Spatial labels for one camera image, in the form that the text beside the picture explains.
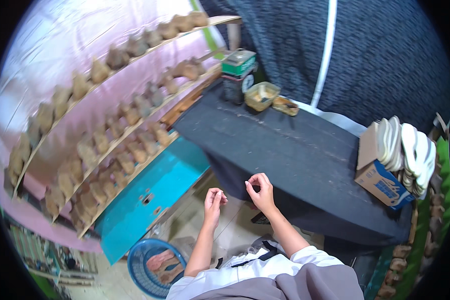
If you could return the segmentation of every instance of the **stacked soles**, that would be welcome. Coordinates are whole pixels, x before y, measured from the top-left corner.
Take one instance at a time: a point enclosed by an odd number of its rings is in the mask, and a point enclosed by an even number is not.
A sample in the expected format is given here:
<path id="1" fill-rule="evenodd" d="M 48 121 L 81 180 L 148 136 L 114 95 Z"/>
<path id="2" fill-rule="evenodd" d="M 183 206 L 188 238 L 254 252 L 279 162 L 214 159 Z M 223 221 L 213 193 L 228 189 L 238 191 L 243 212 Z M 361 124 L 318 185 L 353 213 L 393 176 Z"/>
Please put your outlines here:
<path id="1" fill-rule="evenodd" d="M 378 160 L 415 197 L 424 195 L 435 170 L 436 146 L 397 116 L 378 123 Z"/>

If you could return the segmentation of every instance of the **cardboard box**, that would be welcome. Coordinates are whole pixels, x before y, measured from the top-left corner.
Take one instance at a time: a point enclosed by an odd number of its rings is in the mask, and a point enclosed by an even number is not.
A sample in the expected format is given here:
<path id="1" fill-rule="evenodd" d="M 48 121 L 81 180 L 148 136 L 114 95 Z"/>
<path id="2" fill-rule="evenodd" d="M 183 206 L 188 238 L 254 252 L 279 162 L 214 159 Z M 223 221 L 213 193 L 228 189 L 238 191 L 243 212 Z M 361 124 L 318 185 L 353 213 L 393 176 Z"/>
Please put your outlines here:
<path id="1" fill-rule="evenodd" d="M 397 210 L 415 197 L 377 159 L 378 123 L 373 122 L 360 136 L 355 182 L 391 209 Z"/>

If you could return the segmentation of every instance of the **blue plastic basket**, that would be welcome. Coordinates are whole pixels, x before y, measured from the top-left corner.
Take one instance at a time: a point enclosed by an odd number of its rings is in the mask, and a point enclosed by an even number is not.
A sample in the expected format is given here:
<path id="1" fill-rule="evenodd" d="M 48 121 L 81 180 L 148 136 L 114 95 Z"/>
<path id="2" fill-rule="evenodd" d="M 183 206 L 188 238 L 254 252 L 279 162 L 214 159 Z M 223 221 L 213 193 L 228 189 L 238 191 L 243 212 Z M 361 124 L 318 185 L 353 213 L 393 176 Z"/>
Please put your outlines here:
<path id="1" fill-rule="evenodd" d="M 130 273 L 133 282 L 135 282 L 145 294 L 159 299 L 165 299 L 170 287 L 183 277 L 183 272 L 181 272 L 171 283 L 163 284 L 158 281 L 158 277 L 147 268 L 147 261 L 150 257 L 160 254 L 167 249 L 170 249 L 175 254 L 185 270 L 187 263 L 180 252 L 169 243 L 156 238 L 147 238 L 133 245 L 128 253 L 128 259 L 126 261 L 128 272 Z M 167 270 L 173 269 L 175 266 L 176 265 L 171 265 L 167 267 Z"/>

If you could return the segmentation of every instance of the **hand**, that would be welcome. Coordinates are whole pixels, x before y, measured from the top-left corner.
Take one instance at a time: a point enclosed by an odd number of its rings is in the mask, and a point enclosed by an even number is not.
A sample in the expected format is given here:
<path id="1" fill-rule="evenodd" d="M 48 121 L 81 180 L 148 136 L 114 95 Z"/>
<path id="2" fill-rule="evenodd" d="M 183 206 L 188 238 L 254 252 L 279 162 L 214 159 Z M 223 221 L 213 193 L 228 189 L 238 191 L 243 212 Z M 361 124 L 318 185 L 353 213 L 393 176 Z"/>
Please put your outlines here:
<path id="1" fill-rule="evenodd" d="M 260 187 L 258 193 L 253 189 L 254 185 Z M 277 208 L 274 203 L 274 187 L 265 173 L 253 175 L 245 182 L 245 186 L 246 191 L 252 198 L 253 204 L 255 204 L 262 213 L 267 215 L 267 213 L 273 212 Z"/>
<path id="2" fill-rule="evenodd" d="M 210 227 L 215 230 L 218 226 L 220 217 L 220 206 L 227 204 L 228 199 L 224 192 L 219 188 L 208 189 L 205 197 L 205 218 L 204 227 Z"/>

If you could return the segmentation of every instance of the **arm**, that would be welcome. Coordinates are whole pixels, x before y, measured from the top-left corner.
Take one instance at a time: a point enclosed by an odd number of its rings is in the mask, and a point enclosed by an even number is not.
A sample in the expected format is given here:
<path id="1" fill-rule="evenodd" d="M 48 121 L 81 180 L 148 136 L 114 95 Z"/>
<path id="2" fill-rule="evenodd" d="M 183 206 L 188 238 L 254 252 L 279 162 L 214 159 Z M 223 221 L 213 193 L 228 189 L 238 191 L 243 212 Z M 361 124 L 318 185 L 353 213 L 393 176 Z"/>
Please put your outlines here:
<path id="1" fill-rule="evenodd" d="M 270 221 L 278 242 L 282 245 L 286 255 L 290 258 L 297 251 L 310 246 L 298 231 L 288 222 L 274 203 L 274 188 L 267 175 L 258 173 L 250 177 L 245 182 L 246 191 L 252 198 L 253 203 Z M 260 187 L 257 193 L 253 190 L 253 185 Z"/>
<path id="2" fill-rule="evenodd" d="M 195 277 L 199 272 L 210 268 L 214 233 L 218 226 L 218 218 L 220 216 L 220 205 L 225 205 L 227 201 L 227 197 L 223 194 L 222 190 L 218 188 L 208 190 L 205 198 L 205 218 L 203 225 L 198 234 L 197 243 L 186 264 L 183 276 Z"/>

